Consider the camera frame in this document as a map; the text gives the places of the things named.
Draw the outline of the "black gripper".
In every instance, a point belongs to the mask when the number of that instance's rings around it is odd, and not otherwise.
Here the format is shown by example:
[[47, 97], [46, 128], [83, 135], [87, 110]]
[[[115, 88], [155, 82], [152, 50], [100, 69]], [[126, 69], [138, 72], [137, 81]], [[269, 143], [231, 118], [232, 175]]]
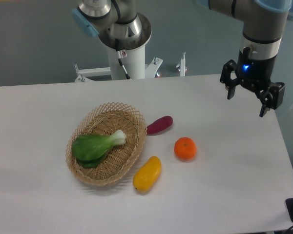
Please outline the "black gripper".
[[234, 97], [235, 88], [241, 85], [252, 92], [260, 100], [262, 107], [259, 113], [263, 117], [270, 109], [276, 110], [283, 102], [285, 83], [271, 82], [272, 70], [276, 56], [265, 59], [251, 59], [251, 50], [244, 49], [239, 52], [238, 63], [229, 60], [224, 64], [220, 82], [225, 85], [227, 99]]

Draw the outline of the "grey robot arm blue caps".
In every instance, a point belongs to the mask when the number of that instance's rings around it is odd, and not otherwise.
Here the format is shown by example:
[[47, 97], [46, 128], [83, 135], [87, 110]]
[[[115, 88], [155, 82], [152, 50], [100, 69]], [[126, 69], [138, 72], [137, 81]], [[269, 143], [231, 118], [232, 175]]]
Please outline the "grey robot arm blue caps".
[[[220, 82], [227, 98], [236, 86], [255, 93], [262, 107], [260, 116], [277, 109], [285, 85], [272, 82], [271, 75], [292, 6], [290, 0], [202, 0], [201, 5], [243, 22], [243, 37], [237, 61], [224, 64]], [[109, 52], [113, 79], [143, 79], [145, 59], [131, 51], [144, 49], [151, 37], [148, 19], [134, 0], [82, 0], [72, 10], [78, 27], [89, 37], [99, 37]]]

